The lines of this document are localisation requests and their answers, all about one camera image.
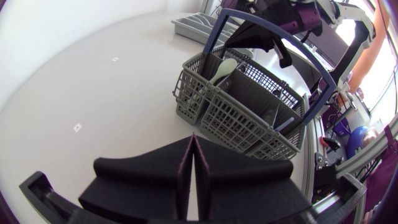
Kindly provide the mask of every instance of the white tabletop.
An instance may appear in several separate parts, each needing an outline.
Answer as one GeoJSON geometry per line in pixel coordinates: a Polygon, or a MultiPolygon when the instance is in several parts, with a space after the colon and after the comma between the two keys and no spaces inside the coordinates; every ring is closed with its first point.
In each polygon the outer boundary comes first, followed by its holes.
{"type": "MultiPolygon", "coordinates": [[[[47,62],[10,99],[0,114],[0,191],[21,223],[44,222],[18,188],[37,170],[79,205],[95,178],[95,159],[138,156],[192,133],[201,136],[177,116],[172,95],[182,63],[204,48],[174,34],[170,21],[186,15],[149,14],[103,29],[47,62]]],[[[274,57],[257,53],[259,63],[301,95],[307,92],[300,75],[278,69],[274,57]]],[[[292,159],[297,186],[302,154],[292,159]]],[[[196,213],[190,206],[188,217],[196,213]]]]}

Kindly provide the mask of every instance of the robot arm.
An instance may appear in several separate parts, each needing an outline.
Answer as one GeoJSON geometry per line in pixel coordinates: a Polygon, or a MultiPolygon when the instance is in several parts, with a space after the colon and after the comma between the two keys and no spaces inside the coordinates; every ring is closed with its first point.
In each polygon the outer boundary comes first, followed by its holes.
{"type": "Polygon", "coordinates": [[[356,23],[355,39],[343,58],[331,72],[333,79],[337,84],[337,90],[347,99],[350,105],[356,109],[353,103],[353,97],[348,92],[348,81],[352,76],[352,69],[358,61],[363,50],[368,48],[376,37],[376,31],[370,18],[365,12],[353,5],[334,2],[330,0],[317,0],[318,10],[322,18],[329,23],[329,26],[335,27],[343,22],[344,19],[352,19],[356,23]]]}

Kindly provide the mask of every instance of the basket handle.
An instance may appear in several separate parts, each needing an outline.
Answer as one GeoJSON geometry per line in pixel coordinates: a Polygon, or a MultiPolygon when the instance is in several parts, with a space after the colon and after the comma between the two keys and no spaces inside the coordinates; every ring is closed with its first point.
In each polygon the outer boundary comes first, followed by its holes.
{"type": "Polygon", "coordinates": [[[244,19],[246,21],[253,22],[257,25],[260,25],[271,32],[279,35],[281,38],[286,39],[289,41],[292,45],[294,45],[296,48],[298,48],[317,68],[317,70],[320,72],[321,76],[323,77],[324,81],[326,81],[326,87],[322,91],[320,97],[317,99],[315,104],[309,108],[309,110],[305,113],[304,118],[303,118],[303,123],[308,124],[314,117],[317,115],[317,113],[322,109],[322,106],[329,100],[329,97],[332,95],[336,88],[336,83],[333,81],[332,77],[330,76],[329,72],[326,71],[326,69],[322,66],[322,64],[315,58],[315,56],[307,49],[303,43],[301,43],[299,40],[294,38],[292,35],[290,35],[288,32],[285,30],[281,29],[277,25],[262,19],[258,16],[255,16],[253,14],[248,14],[245,12],[237,11],[234,9],[223,9],[221,10],[220,15],[218,16],[218,19],[216,21],[216,24],[213,27],[213,30],[210,33],[210,36],[207,40],[207,43],[205,45],[205,49],[203,50],[204,53],[209,53],[213,50],[216,41],[218,37],[221,34],[221,31],[223,30],[223,27],[227,21],[227,19],[230,17],[237,17],[240,19],[244,19]]]}

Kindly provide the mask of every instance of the metal frame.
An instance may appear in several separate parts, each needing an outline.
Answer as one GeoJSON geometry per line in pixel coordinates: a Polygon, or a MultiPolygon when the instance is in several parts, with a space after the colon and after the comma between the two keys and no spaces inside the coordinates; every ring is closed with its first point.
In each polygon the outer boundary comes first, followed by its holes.
{"type": "MultiPolygon", "coordinates": [[[[392,135],[396,136],[398,134],[398,113],[389,123],[389,126],[392,135]]],[[[354,157],[342,163],[341,165],[336,166],[337,178],[347,173],[353,174],[354,172],[359,171],[362,167],[379,156],[385,150],[387,145],[388,140],[386,134],[384,131],[382,131],[375,140],[355,154],[354,157]]]]}

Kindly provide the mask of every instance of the black foam pad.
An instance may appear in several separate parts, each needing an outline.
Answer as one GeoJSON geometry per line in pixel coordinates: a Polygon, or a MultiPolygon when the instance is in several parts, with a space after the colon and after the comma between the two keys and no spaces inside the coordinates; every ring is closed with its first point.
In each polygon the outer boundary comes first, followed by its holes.
{"type": "Polygon", "coordinates": [[[97,178],[80,196],[84,209],[117,222],[185,220],[193,137],[127,159],[97,159],[97,178]]]}

